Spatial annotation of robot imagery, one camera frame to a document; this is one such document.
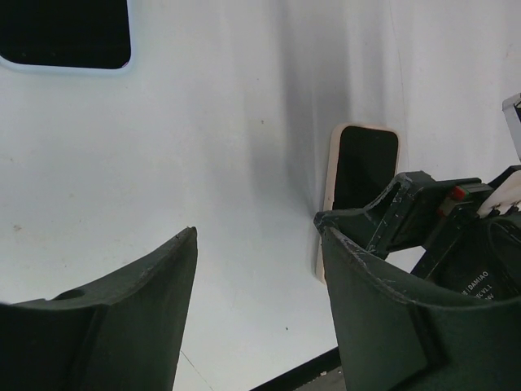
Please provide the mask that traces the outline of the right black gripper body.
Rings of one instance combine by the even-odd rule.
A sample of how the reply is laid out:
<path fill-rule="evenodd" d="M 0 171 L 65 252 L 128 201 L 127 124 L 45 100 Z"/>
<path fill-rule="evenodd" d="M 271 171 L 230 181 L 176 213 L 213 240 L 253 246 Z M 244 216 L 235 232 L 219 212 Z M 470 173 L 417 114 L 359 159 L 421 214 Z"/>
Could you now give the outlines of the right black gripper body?
<path fill-rule="evenodd" d="M 401 203 L 390 249 L 421 247 L 412 275 L 482 300 L 520 294 L 520 198 L 487 206 L 509 171 L 491 183 L 478 178 L 436 181 L 424 172 L 397 176 Z"/>

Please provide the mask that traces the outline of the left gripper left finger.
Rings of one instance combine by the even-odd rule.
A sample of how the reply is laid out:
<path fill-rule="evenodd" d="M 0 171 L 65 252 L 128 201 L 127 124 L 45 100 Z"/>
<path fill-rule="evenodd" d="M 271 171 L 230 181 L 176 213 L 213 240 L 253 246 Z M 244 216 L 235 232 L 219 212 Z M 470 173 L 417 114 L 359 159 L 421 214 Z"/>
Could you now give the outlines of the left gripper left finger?
<path fill-rule="evenodd" d="M 188 227 L 54 299 L 2 305 L 2 389 L 170 390 L 197 256 Z"/>

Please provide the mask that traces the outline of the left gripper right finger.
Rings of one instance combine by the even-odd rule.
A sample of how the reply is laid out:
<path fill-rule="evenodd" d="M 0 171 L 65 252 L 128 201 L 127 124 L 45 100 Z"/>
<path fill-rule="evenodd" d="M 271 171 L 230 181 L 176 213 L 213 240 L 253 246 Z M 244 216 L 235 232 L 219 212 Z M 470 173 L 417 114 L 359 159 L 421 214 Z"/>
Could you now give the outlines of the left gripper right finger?
<path fill-rule="evenodd" d="M 349 390 L 517 390 L 520 302 L 464 296 L 322 232 Z"/>

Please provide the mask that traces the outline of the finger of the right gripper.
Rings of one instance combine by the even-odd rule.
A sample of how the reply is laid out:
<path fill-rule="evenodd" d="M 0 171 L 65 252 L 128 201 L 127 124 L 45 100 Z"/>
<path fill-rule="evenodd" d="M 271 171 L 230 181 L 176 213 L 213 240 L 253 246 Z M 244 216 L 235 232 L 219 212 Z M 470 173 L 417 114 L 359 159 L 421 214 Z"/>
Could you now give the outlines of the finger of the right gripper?
<path fill-rule="evenodd" d="M 313 224 L 319 233 L 335 228 L 360 248 L 382 259 L 411 246 L 399 236 L 410 206 L 409 173 L 398 174 L 383 192 L 360 209 L 336 209 L 316 213 Z"/>

